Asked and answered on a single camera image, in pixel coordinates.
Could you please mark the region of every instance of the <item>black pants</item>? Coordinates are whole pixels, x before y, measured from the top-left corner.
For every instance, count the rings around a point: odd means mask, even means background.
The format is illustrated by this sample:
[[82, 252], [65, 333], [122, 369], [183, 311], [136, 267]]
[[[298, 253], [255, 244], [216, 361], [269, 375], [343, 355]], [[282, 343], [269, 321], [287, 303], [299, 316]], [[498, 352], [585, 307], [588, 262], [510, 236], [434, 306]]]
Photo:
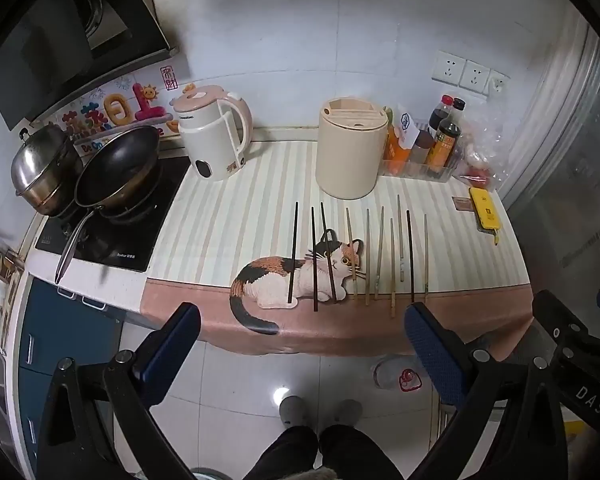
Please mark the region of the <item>black pants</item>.
[[[320, 436], [322, 465], [340, 480], [404, 480], [378, 445], [349, 426], [330, 426]], [[314, 468], [318, 438], [306, 426], [294, 426], [281, 434], [262, 454], [244, 480], [278, 480]]]

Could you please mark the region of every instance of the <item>chopstick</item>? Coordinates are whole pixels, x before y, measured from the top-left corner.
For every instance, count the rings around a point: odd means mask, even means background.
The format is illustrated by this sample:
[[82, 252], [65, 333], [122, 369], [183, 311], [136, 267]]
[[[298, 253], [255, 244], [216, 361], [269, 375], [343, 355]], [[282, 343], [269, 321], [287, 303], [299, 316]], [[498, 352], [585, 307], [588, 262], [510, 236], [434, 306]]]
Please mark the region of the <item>chopstick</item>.
[[402, 239], [402, 206], [398, 195], [398, 243], [400, 244], [400, 281], [404, 281], [404, 240]]
[[394, 219], [391, 218], [391, 318], [395, 317], [395, 242]]
[[358, 300], [358, 277], [356, 275], [356, 252], [353, 250], [353, 236], [351, 235], [351, 218], [349, 218], [349, 208], [347, 207], [347, 229], [349, 230], [349, 247], [353, 252], [351, 258], [351, 275], [353, 276], [353, 299]]
[[411, 303], [416, 302], [416, 293], [413, 290], [413, 240], [411, 238], [411, 213], [407, 209], [407, 229], [409, 230], [409, 264], [411, 266]]
[[322, 211], [322, 227], [324, 228], [324, 241], [327, 244], [327, 265], [329, 267], [329, 280], [331, 282], [331, 298], [333, 299], [333, 303], [338, 303], [336, 298], [336, 285], [333, 283], [333, 268], [331, 267], [331, 251], [329, 250], [329, 235], [327, 234], [327, 221], [324, 219], [324, 203], [320, 202], [320, 210]]
[[318, 267], [315, 254], [315, 216], [313, 207], [311, 208], [311, 236], [314, 243], [314, 312], [318, 312]]
[[296, 270], [296, 238], [298, 238], [298, 202], [296, 202], [296, 215], [294, 216], [294, 244], [291, 249], [291, 276], [289, 277], [289, 296], [287, 303], [291, 303], [294, 296], [294, 271]]
[[380, 288], [380, 267], [382, 263], [382, 237], [384, 237], [384, 206], [380, 210], [380, 241], [378, 242], [378, 267], [376, 269], [376, 294], [375, 299], [378, 299]]
[[427, 215], [424, 215], [424, 303], [427, 304], [429, 294], [429, 229], [427, 228]]
[[371, 227], [369, 226], [369, 209], [366, 210], [366, 280], [365, 280], [365, 305], [369, 306], [369, 291], [371, 289]]

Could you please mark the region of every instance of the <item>electrical outlet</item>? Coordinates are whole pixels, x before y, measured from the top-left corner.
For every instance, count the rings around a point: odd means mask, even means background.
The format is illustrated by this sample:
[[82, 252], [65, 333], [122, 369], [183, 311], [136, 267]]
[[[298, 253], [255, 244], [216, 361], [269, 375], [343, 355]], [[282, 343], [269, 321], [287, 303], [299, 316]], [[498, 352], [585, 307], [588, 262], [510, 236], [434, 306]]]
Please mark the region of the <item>electrical outlet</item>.
[[431, 78], [457, 85], [460, 82], [462, 69], [465, 64], [465, 58], [454, 56], [453, 54], [448, 54], [439, 50]]
[[489, 68], [467, 61], [460, 78], [460, 86], [481, 94], [489, 78]]
[[491, 70], [487, 79], [487, 86], [484, 88], [484, 93], [489, 95], [493, 88], [496, 92], [501, 92], [511, 78], [508, 75], [501, 74], [495, 70]]

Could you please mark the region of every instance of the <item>metal bolt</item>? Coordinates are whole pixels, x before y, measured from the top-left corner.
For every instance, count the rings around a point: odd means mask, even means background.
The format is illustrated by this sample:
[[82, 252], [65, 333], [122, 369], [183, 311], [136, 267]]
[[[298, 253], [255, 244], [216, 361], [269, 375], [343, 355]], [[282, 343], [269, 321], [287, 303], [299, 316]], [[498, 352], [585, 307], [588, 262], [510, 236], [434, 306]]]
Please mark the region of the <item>metal bolt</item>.
[[487, 352], [486, 350], [478, 349], [478, 350], [474, 351], [474, 359], [476, 361], [478, 361], [479, 363], [485, 363], [489, 359], [491, 359], [491, 356], [489, 355], [489, 352]]
[[63, 357], [58, 361], [58, 368], [60, 368], [63, 372], [71, 368], [71, 365], [74, 364], [74, 360], [69, 357]]
[[116, 354], [116, 361], [120, 364], [128, 362], [134, 353], [131, 350], [121, 350]]
[[534, 357], [534, 364], [536, 365], [536, 368], [539, 368], [540, 370], [546, 368], [546, 361], [542, 357]]

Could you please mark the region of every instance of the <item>black glass stovetop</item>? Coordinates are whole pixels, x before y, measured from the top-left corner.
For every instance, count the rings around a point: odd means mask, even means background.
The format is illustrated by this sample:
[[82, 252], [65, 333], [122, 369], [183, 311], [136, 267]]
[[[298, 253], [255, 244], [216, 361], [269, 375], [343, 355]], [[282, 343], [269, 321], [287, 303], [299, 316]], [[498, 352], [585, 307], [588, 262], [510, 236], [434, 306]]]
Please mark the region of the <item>black glass stovetop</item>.
[[[147, 270], [158, 234], [190, 161], [189, 157], [179, 156], [161, 158], [158, 164], [162, 174], [146, 200], [140, 219], [116, 224], [96, 213], [82, 230], [74, 259], [139, 272]], [[60, 217], [47, 219], [36, 248], [62, 254], [69, 235], [85, 214], [85, 209], [74, 206]]]

